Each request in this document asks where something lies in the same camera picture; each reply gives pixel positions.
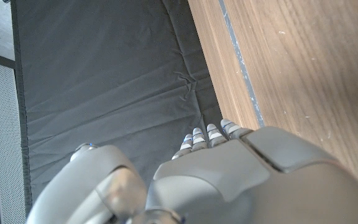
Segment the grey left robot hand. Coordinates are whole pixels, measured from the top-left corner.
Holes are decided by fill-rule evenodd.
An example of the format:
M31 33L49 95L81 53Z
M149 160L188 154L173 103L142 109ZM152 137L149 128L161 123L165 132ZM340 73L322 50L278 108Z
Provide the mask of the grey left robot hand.
M80 145L28 223L358 223L358 180L283 129L224 119L185 136L150 185L113 145Z

